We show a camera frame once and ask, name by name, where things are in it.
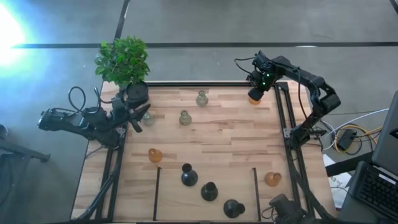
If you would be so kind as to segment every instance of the wooden table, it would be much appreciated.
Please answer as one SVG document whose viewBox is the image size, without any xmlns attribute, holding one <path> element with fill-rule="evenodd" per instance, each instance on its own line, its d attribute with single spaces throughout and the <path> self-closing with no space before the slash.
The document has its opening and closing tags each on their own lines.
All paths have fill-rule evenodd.
<svg viewBox="0 0 398 224">
<path fill-rule="evenodd" d="M 301 123 L 304 117 L 297 87 L 297 83 L 289 82 L 294 114 L 297 123 Z M 209 99 L 203 108 L 195 101 L 199 90 L 205 90 Z M 127 132 L 114 221 L 152 221 L 158 166 L 162 170 L 157 219 L 162 221 L 229 220 L 223 212 L 223 204 L 231 198 L 246 207 L 245 213 L 234 220 L 256 221 L 253 167 L 257 169 L 261 210 L 267 208 L 269 200 L 278 194 L 292 198 L 275 92 L 271 89 L 259 105 L 251 105 L 248 90 L 248 87 L 150 87 L 149 103 L 152 106 L 149 111 L 155 115 L 156 123 L 151 127 L 141 124 L 142 133 L 135 133 L 132 127 Z M 305 88 L 301 90 L 305 110 L 310 114 Z M 104 83 L 101 97 L 108 101 L 117 91 L 118 87 Z M 107 111 L 111 109 L 110 105 L 103 106 Z M 191 125 L 179 124 L 181 110 L 187 110 L 192 116 Z M 98 142 L 90 142 L 88 153 L 98 146 Z M 149 161 L 150 148 L 163 152 L 160 163 Z M 319 147 L 305 145 L 302 151 L 311 190 L 328 212 L 335 214 Z M 85 161 L 72 218 L 83 213 L 98 193 L 105 157 L 103 150 Z M 180 179 L 181 166 L 186 162 L 199 176 L 193 187 L 184 186 Z M 266 185 L 264 176 L 267 172 L 282 174 L 277 187 Z M 214 202 L 206 202 L 200 195 L 200 189 L 209 181 L 219 190 Z"/>
</svg>

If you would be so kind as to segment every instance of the power adapter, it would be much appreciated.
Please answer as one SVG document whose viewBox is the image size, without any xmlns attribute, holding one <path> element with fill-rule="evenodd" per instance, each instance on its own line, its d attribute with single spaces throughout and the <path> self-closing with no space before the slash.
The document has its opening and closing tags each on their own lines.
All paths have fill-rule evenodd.
<svg viewBox="0 0 398 224">
<path fill-rule="evenodd" d="M 338 149 L 341 149 L 343 151 L 347 150 L 350 147 L 350 145 L 353 143 L 355 137 L 356 137 L 355 130 L 352 129 L 344 130 L 343 135 L 337 142 Z"/>
</svg>

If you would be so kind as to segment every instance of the gray concrete floor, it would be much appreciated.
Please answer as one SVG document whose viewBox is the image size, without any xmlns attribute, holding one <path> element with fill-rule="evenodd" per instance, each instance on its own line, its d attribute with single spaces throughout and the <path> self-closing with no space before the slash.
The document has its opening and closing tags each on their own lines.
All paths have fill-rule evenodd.
<svg viewBox="0 0 398 224">
<path fill-rule="evenodd" d="M 23 43 L 80 44 L 112 41 L 123 0 L 9 0 L 0 4 L 20 24 Z M 146 42 L 398 41 L 398 15 L 388 0 L 132 0 L 122 37 L 127 35 Z M 258 50 L 149 49 L 149 80 L 243 80 L 245 74 L 233 59 L 250 57 Z M 261 50 L 268 57 L 283 55 L 323 76 L 342 100 L 335 113 L 387 108 L 397 90 L 398 47 Z M 101 86 L 94 75 L 97 50 L 7 53 L 1 58 L 8 63 L 0 65 L 0 123 L 10 129 L 12 141 L 51 154 L 48 163 L 30 163 L 12 223 L 68 220 L 88 141 L 63 131 L 41 131 L 37 120 L 47 108 L 69 108 L 67 93 L 74 85 L 86 91 L 87 106 L 95 104 L 92 89 Z M 73 99 L 79 103 L 80 96 Z M 382 125 L 385 116 L 381 113 L 356 123 L 373 129 Z M 337 126 L 355 117 L 326 116 L 324 120 Z M 347 158 L 332 150 L 327 153 L 337 161 Z"/>
</svg>

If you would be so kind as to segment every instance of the yellow cable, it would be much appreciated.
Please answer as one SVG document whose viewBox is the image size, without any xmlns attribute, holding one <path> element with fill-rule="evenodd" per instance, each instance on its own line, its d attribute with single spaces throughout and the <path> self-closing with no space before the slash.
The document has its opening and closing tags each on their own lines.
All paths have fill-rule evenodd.
<svg viewBox="0 0 398 224">
<path fill-rule="evenodd" d="M 335 136 L 335 149 L 336 149 L 338 152 L 340 152 L 340 153 L 345 153 L 345 151 L 340 151 L 340 150 L 338 149 L 338 147 L 337 147 L 337 136 L 338 136 L 338 133 L 339 133 L 342 129 L 345 129 L 345 128 L 357 128 L 357 129 L 360 129 L 360 130 L 362 130 L 362 131 L 365 133 L 365 134 L 363 134 L 363 135 L 370 135 L 370 136 L 371 136 L 371 140 L 373 140 L 374 143 L 377 144 L 377 141 L 375 140 L 375 138 L 374 138 L 374 137 L 372 136 L 372 134 L 370 134 L 370 133 L 373 133 L 373 132 L 375 132 L 375 131 L 378 131 L 378 130 L 381 129 L 382 127 L 378 127 L 378 128 L 376 128 L 376 129 L 373 129 L 372 131 L 368 131 L 368 130 L 366 130 L 366 129 L 360 127 L 360 126 L 357 126 L 357 125 L 352 125 L 352 124 L 344 125 L 343 127 L 341 127 L 341 128 L 337 131 L 336 136 Z"/>
</svg>

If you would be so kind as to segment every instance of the keyboard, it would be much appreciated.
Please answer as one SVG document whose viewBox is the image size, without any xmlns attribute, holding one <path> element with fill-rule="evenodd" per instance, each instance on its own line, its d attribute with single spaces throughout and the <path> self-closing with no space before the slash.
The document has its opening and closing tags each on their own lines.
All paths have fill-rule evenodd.
<svg viewBox="0 0 398 224">
<path fill-rule="evenodd" d="M 360 165 L 356 170 L 359 171 L 357 183 L 349 192 L 375 211 L 398 221 L 397 181 L 368 163 L 361 162 Z"/>
</svg>

